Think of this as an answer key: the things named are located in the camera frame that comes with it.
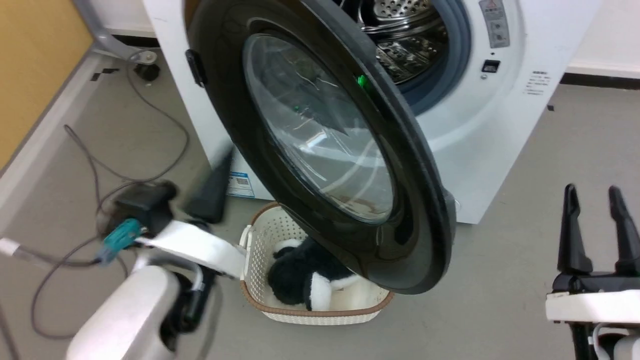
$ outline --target black cable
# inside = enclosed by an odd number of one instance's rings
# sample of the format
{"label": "black cable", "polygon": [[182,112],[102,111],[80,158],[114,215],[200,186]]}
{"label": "black cable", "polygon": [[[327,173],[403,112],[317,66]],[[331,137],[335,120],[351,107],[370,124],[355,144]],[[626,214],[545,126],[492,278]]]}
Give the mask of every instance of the black cable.
{"label": "black cable", "polygon": [[[43,252],[39,252],[37,250],[30,249],[28,247],[25,247],[24,245],[20,245],[19,251],[26,252],[27,254],[38,258],[40,261],[43,261],[43,262],[49,263],[49,264],[56,264],[56,263],[59,263],[59,262],[62,261],[60,258],[56,258],[54,256],[44,254]],[[70,267],[70,268],[88,268],[88,267],[91,267],[93,265],[98,265],[99,263],[100,263],[99,259],[93,259],[93,260],[66,260],[64,262],[61,262],[61,265],[65,266],[65,267]]]}
{"label": "black cable", "polygon": [[4,310],[2,306],[0,306],[0,333],[3,336],[4,343],[6,343],[7,350],[9,351],[9,356],[11,360],[20,360],[20,354],[18,353],[18,348],[15,345],[15,340],[13,340],[13,336],[9,331],[9,323],[6,321],[6,317],[4,315]]}
{"label": "black cable", "polygon": [[[153,50],[160,50],[160,48],[156,47],[156,48],[150,48]],[[185,137],[185,141],[184,141],[184,146],[182,148],[182,150],[180,151],[180,153],[178,154],[178,156],[176,157],[176,159],[171,162],[166,168],[164,168],[162,171],[160,171],[158,174],[148,177],[146,179],[135,179],[133,177],[129,177],[129,176],[125,176],[122,175],[121,173],[117,172],[116,170],[113,170],[111,167],[109,167],[108,165],[106,165],[103,161],[101,161],[100,159],[96,158],[91,151],[89,150],[89,148],[84,144],[84,142],[82,141],[82,139],[80,139],[80,137],[77,135],[77,133],[69,126],[69,125],[64,125],[64,130],[67,132],[67,134],[69,135],[69,137],[71,138],[71,140],[73,140],[76,145],[78,145],[78,147],[80,148],[80,151],[82,151],[82,153],[84,154],[85,158],[87,159],[87,162],[89,163],[89,166],[91,168],[92,174],[93,174],[93,191],[94,191],[94,195],[95,195],[95,200],[97,203],[97,207],[96,207],[96,215],[99,212],[103,212],[104,210],[102,208],[102,205],[104,204],[105,201],[107,201],[110,197],[112,197],[114,194],[118,193],[120,190],[134,185],[134,184],[141,184],[141,183],[152,183],[153,181],[159,179],[160,177],[162,177],[163,175],[165,175],[167,172],[171,171],[173,168],[175,168],[176,165],[178,165],[178,163],[180,162],[180,160],[183,159],[184,155],[186,154],[187,150],[189,149],[189,144],[190,144],[190,140],[191,140],[191,136],[189,135],[189,131],[186,129],[186,127],[184,127],[184,125],[182,125],[176,118],[174,118],[173,116],[169,115],[167,112],[159,109],[156,105],[153,105],[151,102],[149,102],[141,93],[140,91],[136,88],[136,86],[133,83],[133,80],[131,79],[131,63],[133,62],[132,59],[134,57],[136,57],[138,54],[144,52],[144,51],[148,51],[150,49],[144,49],[144,50],[140,50],[140,51],[136,51],[135,53],[133,53],[131,55],[131,57],[127,60],[127,65],[125,67],[125,74],[127,77],[127,82],[129,83],[129,85],[131,86],[131,88],[133,89],[133,91],[136,93],[136,95],[148,106],[150,106],[152,109],[156,110],[157,112],[159,112],[160,114],[164,115],[166,118],[168,118],[171,122],[173,122],[174,125],[176,125],[183,133],[184,133],[184,137]],[[104,170],[107,170],[109,173],[119,177],[120,179],[127,181],[124,184],[121,184],[119,186],[117,186],[116,188],[112,189],[111,191],[109,191],[105,196],[100,196],[100,179],[98,177],[98,171],[97,171],[97,167],[96,164],[100,165],[100,167],[102,167]],[[100,234],[100,229],[98,229],[97,226],[97,222],[96,222],[96,230],[98,232],[98,234]],[[47,281],[49,281],[49,279],[53,276],[53,274],[62,266],[74,266],[74,267],[89,267],[89,266],[93,266],[95,264],[98,263],[98,261],[93,260],[93,261],[70,261],[69,258],[75,254],[77,251],[79,251],[80,249],[82,249],[83,247],[89,245],[91,242],[100,239],[99,235],[93,236],[90,239],[85,240],[84,242],[82,242],[80,245],[76,246],[73,250],[71,250],[69,253],[67,253],[66,255],[64,255],[59,261],[48,261],[53,263],[53,267],[49,270],[49,272],[47,273],[47,275],[42,279],[42,282],[40,283],[40,285],[38,285],[38,288],[36,289],[36,292],[33,295],[33,298],[31,299],[31,311],[30,311],[30,317],[31,317],[31,328],[41,337],[46,338],[46,339],[50,339],[50,340],[67,340],[70,338],[73,338],[76,334],[50,334],[48,332],[43,331],[41,328],[38,327],[37,321],[36,321],[36,305],[38,302],[38,298],[42,292],[42,289],[45,287],[45,285],[47,284]],[[44,256],[41,257],[44,260],[51,260],[53,259],[50,256]],[[120,256],[116,257],[116,260],[118,261],[118,263],[120,264],[120,266],[122,267],[124,274],[125,274],[125,278],[127,276],[129,276],[129,271],[127,270],[127,266],[124,263],[124,261],[122,260],[122,258]]]}
{"label": "black cable", "polygon": [[45,275],[44,279],[42,279],[42,281],[40,282],[40,285],[38,285],[38,288],[36,289],[36,292],[33,294],[33,297],[31,298],[31,328],[33,329],[33,331],[36,332],[36,334],[40,335],[41,337],[43,337],[45,339],[49,339],[49,340],[67,340],[67,339],[73,338],[76,335],[75,333],[73,333],[73,334],[64,334],[64,335],[49,334],[48,332],[45,332],[45,331],[41,330],[38,327],[38,324],[36,323],[36,305],[38,303],[38,297],[40,296],[40,293],[42,292],[42,289],[44,289],[44,286],[47,284],[47,281],[49,281],[49,279],[53,276],[53,274],[56,272],[56,270],[59,269],[62,266],[64,261],[66,261],[68,258],[70,258],[73,254],[75,254],[77,251],[79,251],[83,247],[85,247],[85,246],[89,245],[90,243],[94,242],[97,238],[98,237],[96,237],[96,236],[92,236],[91,238],[83,241],[80,245],[74,247],[73,250],[68,252],[67,255],[64,255],[59,262],[57,262],[56,264],[53,265],[51,270],[49,270],[47,275]]}

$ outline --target stuffed toy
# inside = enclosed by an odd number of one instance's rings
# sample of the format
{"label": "stuffed toy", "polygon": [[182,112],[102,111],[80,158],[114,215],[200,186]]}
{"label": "stuffed toy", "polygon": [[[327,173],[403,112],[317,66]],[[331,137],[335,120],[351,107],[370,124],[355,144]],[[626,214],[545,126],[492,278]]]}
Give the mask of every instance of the stuffed toy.
{"label": "stuffed toy", "polygon": [[332,292],[360,278],[309,236],[277,243],[273,257],[267,281],[276,299],[309,311],[328,311]]}

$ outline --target wicker basket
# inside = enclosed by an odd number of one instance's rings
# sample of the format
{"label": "wicker basket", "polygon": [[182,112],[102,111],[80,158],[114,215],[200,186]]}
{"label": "wicker basket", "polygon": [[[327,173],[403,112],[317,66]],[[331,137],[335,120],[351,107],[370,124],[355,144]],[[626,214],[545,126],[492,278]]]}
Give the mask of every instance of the wicker basket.
{"label": "wicker basket", "polygon": [[302,239],[305,233],[275,202],[253,217],[240,239],[247,250],[240,287],[251,305],[279,322],[303,325],[349,325],[368,322],[391,301],[394,294],[365,279],[332,296],[330,311],[307,311],[304,305],[287,306],[275,298],[266,282],[273,263],[273,247],[291,238]]}

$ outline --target warning label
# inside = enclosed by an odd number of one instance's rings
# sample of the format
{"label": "warning label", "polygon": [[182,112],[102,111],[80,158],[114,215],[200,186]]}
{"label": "warning label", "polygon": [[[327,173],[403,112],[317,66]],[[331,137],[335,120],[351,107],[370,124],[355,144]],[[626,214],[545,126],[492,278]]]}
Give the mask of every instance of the warning label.
{"label": "warning label", "polygon": [[246,172],[231,171],[227,194],[240,197],[255,197],[249,175]]}
{"label": "warning label", "polygon": [[489,45],[492,49],[510,45],[509,25],[502,0],[481,0],[480,9],[484,15]]}
{"label": "warning label", "polygon": [[551,77],[546,71],[533,71],[525,85],[527,95],[544,95],[551,85]]}

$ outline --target barcode label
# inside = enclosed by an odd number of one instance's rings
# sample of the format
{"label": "barcode label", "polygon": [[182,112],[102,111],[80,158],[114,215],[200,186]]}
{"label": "barcode label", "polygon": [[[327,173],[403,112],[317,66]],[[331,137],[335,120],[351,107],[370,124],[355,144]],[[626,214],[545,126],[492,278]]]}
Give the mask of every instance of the barcode label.
{"label": "barcode label", "polygon": [[244,172],[231,172],[227,194],[242,197],[255,197],[249,175]]}

